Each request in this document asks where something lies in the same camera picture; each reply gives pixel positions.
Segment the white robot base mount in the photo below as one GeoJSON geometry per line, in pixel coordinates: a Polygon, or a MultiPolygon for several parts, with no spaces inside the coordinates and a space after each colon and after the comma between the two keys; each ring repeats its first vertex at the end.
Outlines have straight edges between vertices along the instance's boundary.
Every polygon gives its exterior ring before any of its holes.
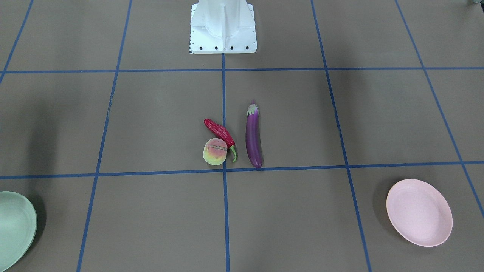
{"type": "Polygon", "coordinates": [[[245,0],[199,0],[191,6],[191,54],[257,51],[253,5],[245,0]]]}

